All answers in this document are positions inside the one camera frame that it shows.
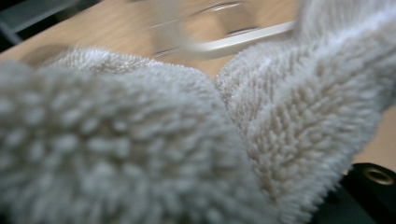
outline wooden table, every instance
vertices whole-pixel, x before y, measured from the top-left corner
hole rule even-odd
[[[293,20],[296,0],[265,0],[258,18],[260,26]],[[47,45],[86,46],[120,53],[152,57],[158,36],[150,28],[156,24],[148,1],[105,0],[73,18],[63,21],[41,34],[0,54],[0,60],[21,60],[35,49]],[[187,30],[202,39],[220,38],[219,25],[209,17],[191,20]],[[215,60],[193,59],[182,53],[157,57],[156,60],[183,63],[214,77],[231,60],[228,56]],[[385,113],[375,139],[358,155],[355,162],[372,162],[396,172],[396,107]]]

